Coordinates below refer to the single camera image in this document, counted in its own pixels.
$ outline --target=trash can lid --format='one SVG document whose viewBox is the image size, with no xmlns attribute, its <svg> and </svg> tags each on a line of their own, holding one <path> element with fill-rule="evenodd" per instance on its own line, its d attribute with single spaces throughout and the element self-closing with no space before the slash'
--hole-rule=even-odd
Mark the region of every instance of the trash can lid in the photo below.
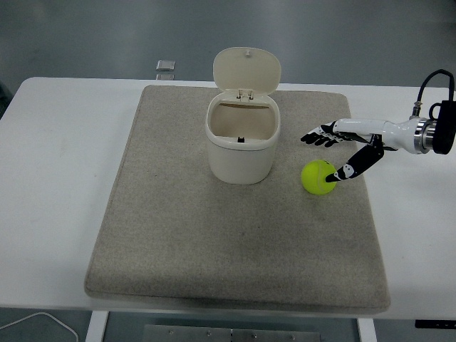
<svg viewBox="0 0 456 342">
<path fill-rule="evenodd" d="M 277 89 L 280 75 L 276 56 L 259 48 L 227 48 L 214 59 L 214 81 L 224 92 L 268 95 Z"/>
</svg>

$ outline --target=gray mat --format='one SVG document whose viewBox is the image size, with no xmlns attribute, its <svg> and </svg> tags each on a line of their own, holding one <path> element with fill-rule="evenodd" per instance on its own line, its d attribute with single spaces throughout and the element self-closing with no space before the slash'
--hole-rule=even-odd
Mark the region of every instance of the gray mat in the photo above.
<svg viewBox="0 0 456 342">
<path fill-rule="evenodd" d="M 210 171 L 204 117 L 218 89 L 142 94 L 86 277 L 91 296 L 233 309 L 375 313 L 390 299 L 364 179 L 325 196 L 301 186 L 314 159 L 341 166 L 353 143 L 308 146 L 350 117 L 344 96 L 276 91 L 281 137 L 269 176 L 229 185 Z"/>
</svg>

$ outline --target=yellow tennis ball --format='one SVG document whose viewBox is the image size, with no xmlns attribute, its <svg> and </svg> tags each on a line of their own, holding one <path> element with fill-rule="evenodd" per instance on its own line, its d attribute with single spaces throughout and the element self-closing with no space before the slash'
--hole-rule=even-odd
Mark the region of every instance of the yellow tennis ball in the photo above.
<svg viewBox="0 0 456 342">
<path fill-rule="evenodd" d="M 335 167 L 325 160 L 314 160 L 304 166 L 301 182 L 304 189 L 314 195 L 324 195 L 333 191 L 337 182 L 327 183 L 326 176 L 333 174 Z"/>
</svg>

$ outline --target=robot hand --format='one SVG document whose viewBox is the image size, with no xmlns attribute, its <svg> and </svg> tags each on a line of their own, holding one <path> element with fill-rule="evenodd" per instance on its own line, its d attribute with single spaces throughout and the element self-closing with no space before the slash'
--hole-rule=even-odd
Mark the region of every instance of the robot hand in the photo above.
<svg viewBox="0 0 456 342">
<path fill-rule="evenodd" d="M 428 81 L 435 75 L 443 73 L 450 77 L 449 97 L 441 103 L 430 107 L 430 118 L 420 118 L 421 96 Z M 384 150 L 405 149 L 409 153 L 424 154 L 430 150 L 446 155 L 451 150 L 456 136 L 456 101 L 453 100 L 455 80 L 451 73 L 438 70 L 431 73 L 418 93 L 413 114 L 404 123 L 392 123 L 385 120 L 371 119 L 340 119 L 311 130 L 301 141 L 311 145 L 331 147 L 343 141 L 365 143 L 347 163 L 333 175 L 326 178 L 327 182 L 337 182 L 354 178 L 379 161 Z M 438 118 L 433 116 L 435 107 L 440 107 Z"/>
</svg>

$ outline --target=white trash can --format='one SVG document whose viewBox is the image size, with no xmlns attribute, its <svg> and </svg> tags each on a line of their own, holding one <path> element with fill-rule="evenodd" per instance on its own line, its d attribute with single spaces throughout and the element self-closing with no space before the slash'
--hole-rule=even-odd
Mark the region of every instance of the white trash can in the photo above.
<svg viewBox="0 0 456 342">
<path fill-rule="evenodd" d="M 220 180 L 254 184 L 274 161 L 280 135 L 279 107 L 268 95 L 281 66 L 258 48 L 228 48 L 214 59 L 214 81 L 223 93 L 209 104 L 205 131 L 209 166 Z"/>
</svg>

